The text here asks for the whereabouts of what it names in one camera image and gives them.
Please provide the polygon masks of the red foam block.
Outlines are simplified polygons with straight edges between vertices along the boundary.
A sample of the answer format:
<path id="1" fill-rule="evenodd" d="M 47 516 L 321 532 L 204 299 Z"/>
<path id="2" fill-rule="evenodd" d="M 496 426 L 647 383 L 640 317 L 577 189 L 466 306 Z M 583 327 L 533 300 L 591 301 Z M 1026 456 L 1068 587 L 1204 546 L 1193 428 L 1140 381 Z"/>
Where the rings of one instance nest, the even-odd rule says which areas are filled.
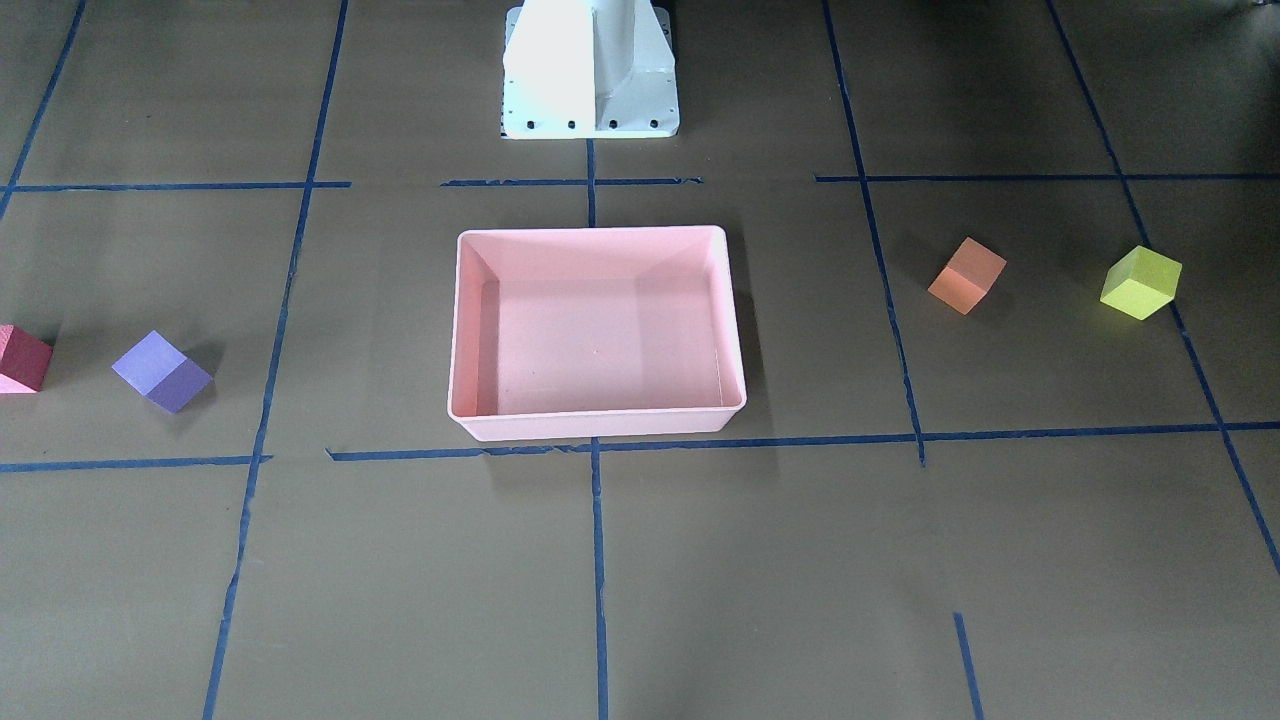
<path id="1" fill-rule="evenodd" d="M 1 325 L 1 393 L 38 393 L 51 356 L 51 345 L 18 325 Z"/>

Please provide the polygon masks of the yellow foam block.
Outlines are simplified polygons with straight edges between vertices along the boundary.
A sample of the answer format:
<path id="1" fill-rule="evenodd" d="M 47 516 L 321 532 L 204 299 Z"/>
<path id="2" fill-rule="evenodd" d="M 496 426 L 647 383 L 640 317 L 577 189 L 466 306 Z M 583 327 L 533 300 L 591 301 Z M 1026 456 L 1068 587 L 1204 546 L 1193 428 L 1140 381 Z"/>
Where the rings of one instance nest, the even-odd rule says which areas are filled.
<path id="1" fill-rule="evenodd" d="M 1183 264 L 1146 246 L 1135 246 L 1107 272 L 1100 301 L 1144 320 L 1174 301 Z"/>

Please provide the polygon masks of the pink plastic bin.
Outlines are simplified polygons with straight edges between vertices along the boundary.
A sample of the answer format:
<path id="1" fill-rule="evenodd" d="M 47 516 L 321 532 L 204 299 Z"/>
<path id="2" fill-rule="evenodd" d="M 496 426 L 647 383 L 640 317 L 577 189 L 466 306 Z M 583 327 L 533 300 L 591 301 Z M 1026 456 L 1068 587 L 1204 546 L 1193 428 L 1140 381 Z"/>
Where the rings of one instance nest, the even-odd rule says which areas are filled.
<path id="1" fill-rule="evenodd" d="M 460 234 L 447 411 L 475 439 L 712 433 L 746 401 L 718 225 Z"/>

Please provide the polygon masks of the orange foam block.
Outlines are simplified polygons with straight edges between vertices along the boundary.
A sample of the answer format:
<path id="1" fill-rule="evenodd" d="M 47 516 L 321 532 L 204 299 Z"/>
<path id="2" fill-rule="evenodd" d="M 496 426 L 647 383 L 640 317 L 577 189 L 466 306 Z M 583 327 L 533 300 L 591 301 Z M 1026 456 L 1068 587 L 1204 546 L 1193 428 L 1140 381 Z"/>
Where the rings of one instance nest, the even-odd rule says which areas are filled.
<path id="1" fill-rule="evenodd" d="M 1007 260 L 973 237 L 965 237 L 928 292 L 963 315 L 969 314 L 992 290 Z"/>

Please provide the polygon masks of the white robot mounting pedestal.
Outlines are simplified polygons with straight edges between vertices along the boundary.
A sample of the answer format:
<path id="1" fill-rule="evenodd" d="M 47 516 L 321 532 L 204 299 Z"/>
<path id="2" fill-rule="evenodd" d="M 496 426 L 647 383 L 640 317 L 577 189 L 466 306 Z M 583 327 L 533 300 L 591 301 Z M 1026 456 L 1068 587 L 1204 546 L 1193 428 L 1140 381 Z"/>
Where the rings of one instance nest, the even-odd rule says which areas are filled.
<path id="1" fill-rule="evenodd" d="M 506 13 L 502 63 L 506 138 L 678 133 L 669 12 L 652 1 L 525 1 Z"/>

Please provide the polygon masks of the purple foam block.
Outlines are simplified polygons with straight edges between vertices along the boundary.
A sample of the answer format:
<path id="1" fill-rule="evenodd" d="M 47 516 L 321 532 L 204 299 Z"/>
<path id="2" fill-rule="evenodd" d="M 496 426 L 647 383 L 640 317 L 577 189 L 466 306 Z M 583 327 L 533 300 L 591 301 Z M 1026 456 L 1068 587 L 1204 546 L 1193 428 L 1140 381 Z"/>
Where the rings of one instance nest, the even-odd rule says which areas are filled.
<path id="1" fill-rule="evenodd" d="M 111 365 L 138 395 L 170 414 L 187 407 L 212 375 L 156 331 L 148 332 Z"/>

